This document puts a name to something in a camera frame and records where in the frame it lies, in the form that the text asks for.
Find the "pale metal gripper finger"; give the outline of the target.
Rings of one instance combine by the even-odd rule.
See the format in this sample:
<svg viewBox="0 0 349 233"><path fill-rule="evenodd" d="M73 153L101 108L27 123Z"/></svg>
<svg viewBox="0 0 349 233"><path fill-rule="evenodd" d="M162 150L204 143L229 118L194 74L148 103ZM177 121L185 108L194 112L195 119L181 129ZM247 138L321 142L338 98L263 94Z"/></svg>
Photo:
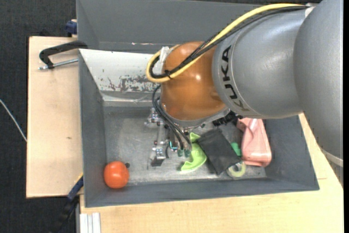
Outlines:
<svg viewBox="0 0 349 233"><path fill-rule="evenodd" d="M168 158L167 147L168 144L166 141L154 141L148 158L149 168L159 168L162 166L163 162Z"/></svg>
<svg viewBox="0 0 349 233"><path fill-rule="evenodd" d="M144 122L144 125L149 129L160 129L164 127L164 120L159 116L156 109L152 107L146 121Z"/></svg>

